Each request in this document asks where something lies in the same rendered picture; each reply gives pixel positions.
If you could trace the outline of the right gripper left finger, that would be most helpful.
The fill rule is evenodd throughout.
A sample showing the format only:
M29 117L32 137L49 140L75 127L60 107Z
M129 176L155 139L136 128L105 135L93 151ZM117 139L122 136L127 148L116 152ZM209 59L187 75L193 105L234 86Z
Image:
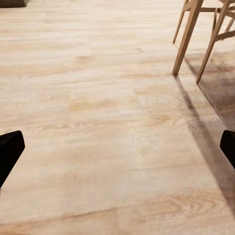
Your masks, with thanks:
M20 130L0 136L0 188L25 149Z

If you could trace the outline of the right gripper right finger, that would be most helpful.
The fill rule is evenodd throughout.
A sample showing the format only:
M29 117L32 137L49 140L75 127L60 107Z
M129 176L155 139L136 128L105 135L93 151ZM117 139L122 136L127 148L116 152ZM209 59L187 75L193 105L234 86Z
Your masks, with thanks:
M235 132L229 130L223 132L220 148L235 169Z

